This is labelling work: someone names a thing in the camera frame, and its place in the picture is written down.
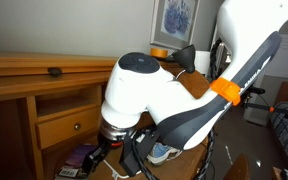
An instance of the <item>picture frame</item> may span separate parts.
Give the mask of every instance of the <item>picture frame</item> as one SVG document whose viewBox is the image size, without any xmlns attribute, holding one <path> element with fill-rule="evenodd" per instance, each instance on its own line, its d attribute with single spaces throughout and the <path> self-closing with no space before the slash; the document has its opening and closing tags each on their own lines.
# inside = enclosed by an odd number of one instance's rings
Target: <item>picture frame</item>
<svg viewBox="0 0 288 180">
<path fill-rule="evenodd" d="M 198 0 L 155 0 L 150 43 L 182 49 L 192 43 Z"/>
</svg>

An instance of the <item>shoe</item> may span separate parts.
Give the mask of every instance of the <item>shoe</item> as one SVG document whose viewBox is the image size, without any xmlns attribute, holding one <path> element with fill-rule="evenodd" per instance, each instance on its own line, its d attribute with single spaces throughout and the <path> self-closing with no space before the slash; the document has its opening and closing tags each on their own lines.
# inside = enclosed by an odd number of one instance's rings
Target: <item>shoe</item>
<svg viewBox="0 0 288 180">
<path fill-rule="evenodd" d="M 154 165 L 162 165 L 164 162 L 178 157 L 182 153 L 181 150 L 163 145 L 159 142 L 155 143 L 151 152 L 147 155 L 147 160 Z"/>
</svg>

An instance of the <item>wooden cabinet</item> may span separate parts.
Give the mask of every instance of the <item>wooden cabinet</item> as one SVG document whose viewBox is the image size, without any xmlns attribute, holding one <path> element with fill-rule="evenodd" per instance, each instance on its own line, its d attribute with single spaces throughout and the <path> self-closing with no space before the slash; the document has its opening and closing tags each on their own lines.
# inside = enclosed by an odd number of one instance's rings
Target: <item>wooden cabinet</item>
<svg viewBox="0 0 288 180">
<path fill-rule="evenodd" d="M 0 179 L 53 179 L 77 144 L 96 142 L 103 92 L 116 60 L 0 53 Z M 54 67 L 62 75 L 51 76 Z"/>
</svg>

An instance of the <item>white wall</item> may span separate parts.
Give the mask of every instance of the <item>white wall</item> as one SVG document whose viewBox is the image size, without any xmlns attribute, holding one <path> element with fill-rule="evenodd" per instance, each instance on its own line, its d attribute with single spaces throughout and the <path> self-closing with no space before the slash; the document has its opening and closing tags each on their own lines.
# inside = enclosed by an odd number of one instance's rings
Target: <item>white wall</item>
<svg viewBox="0 0 288 180">
<path fill-rule="evenodd" d="M 199 3 L 193 43 L 198 50 L 208 50 L 221 1 Z M 0 0 L 0 50 L 149 53 L 153 6 L 154 0 Z"/>
</svg>

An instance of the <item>orange band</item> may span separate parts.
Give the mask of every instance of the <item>orange band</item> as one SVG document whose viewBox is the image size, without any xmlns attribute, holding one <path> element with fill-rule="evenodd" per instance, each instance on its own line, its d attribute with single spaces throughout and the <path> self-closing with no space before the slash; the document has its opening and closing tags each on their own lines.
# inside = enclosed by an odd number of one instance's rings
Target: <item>orange band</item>
<svg viewBox="0 0 288 180">
<path fill-rule="evenodd" d="M 240 87 L 222 77 L 211 83 L 211 89 L 236 106 L 240 101 Z"/>
<path fill-rule="evenodd" d="M 158 48 L 151 48 L 151 53 L 150 55 L 153 57 L 157 57 L 157 58 L 167 58 L 167 50 L 163 50 L 163 49 L 158 49 Z"/>
</svg>

